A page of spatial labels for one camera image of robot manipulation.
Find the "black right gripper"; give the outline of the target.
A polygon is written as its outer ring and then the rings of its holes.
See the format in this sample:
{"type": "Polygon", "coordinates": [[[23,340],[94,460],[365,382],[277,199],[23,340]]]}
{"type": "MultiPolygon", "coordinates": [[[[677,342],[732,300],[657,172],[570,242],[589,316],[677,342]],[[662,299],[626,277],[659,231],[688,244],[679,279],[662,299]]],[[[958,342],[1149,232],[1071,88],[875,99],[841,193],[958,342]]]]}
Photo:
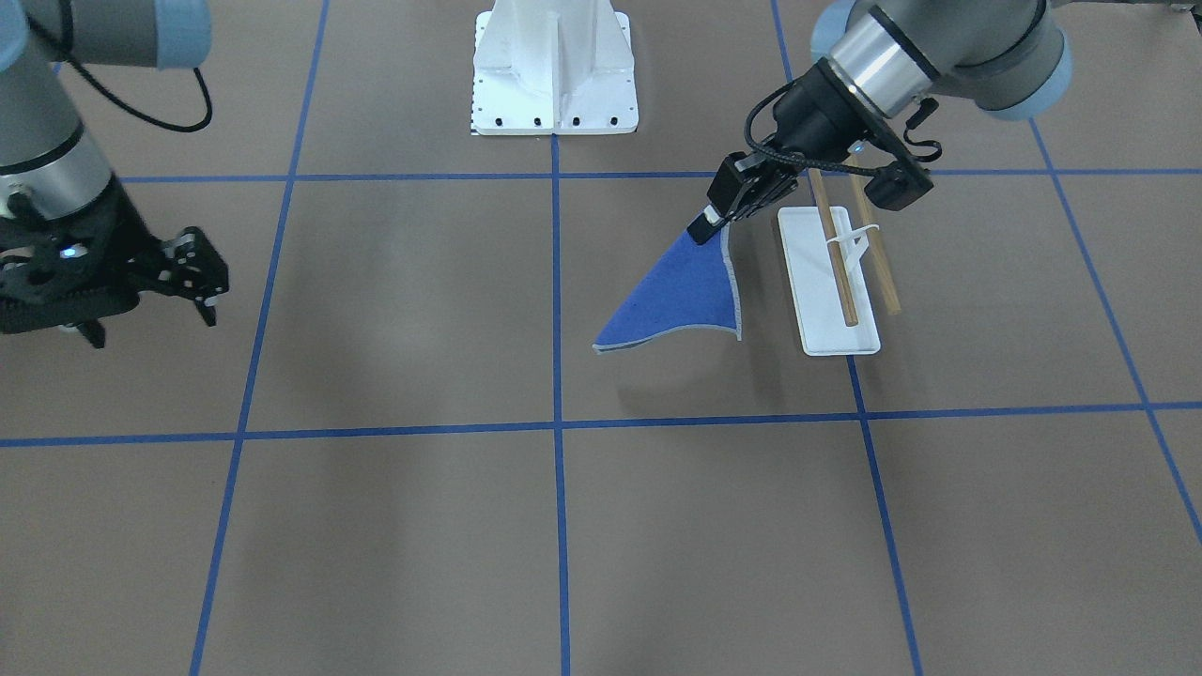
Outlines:
{"type": "Polygon", "coordinates": [[[1,330],[14,336],[61,327],[106,346],[102,320],[133,312],[143,293],[180,297],[207,327],[230,291],[230,267],[206,232],[150,235],[119,179],[81,210],[49,219],[32,190],[13,189],[2,208],[1,330]]]}

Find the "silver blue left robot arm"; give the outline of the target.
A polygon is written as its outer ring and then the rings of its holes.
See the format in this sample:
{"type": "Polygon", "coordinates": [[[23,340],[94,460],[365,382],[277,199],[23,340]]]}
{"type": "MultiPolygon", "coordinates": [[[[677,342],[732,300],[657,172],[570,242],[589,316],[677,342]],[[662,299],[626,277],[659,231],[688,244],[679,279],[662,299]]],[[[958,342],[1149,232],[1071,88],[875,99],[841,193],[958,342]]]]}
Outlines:
{"type": "Polygon", "coordinates": [[[1052,1],[837,1],[814,29],[807,73],[746,113],[746,152],[724,159],[708,204],[688,226],[702,245],[797,189],[808,170],[864,177],[864,195],[902,210],[932,191],[929,164],[944,147],[906,131],[940,96],[965,99],[996,119],[1022,121],[1071,85],[1069,35],[1052,1]]]}

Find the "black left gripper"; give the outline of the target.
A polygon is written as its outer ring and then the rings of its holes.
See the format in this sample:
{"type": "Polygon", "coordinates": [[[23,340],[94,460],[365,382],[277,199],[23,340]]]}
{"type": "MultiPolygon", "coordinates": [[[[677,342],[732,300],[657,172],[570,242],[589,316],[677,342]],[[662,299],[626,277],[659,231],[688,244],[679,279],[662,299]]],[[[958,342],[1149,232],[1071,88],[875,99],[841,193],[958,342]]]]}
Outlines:
{"type": "Polygon", "coordinates": [[[773,91],[748,113],[748,150],[726,155],[718,166],[707,206],[688,224],[688,236],[706,245],[730,223],[795,192],[808,170],[867,177],[871,188],[887,184],[888,166],[853,168],[846,161],[855,142],[871,140],[868,115],[825,61],[773,91]]]}

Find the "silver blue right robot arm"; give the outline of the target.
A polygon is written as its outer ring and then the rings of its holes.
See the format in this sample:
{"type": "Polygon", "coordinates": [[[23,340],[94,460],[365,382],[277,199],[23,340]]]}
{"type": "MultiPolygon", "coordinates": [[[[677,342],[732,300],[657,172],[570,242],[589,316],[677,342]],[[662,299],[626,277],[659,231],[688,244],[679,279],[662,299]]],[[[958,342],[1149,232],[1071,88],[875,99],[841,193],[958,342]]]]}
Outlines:
{"type": "Polygon", "coordinates": [[[5,336],[60,327],[95,349],[103,319],[145,293],[180,297],[206,325],[230,290],[224,257],[197,227],[151,235],[120,176],[54,72],[60,63],[153,128],[195,134],[213,120],[201,73],[213,43],[206,1],[5,1],[1,65],[1,308],[5,336]],[[90,66],[188,69],[206,115],[163,121],[112,93],[90,66]]]}

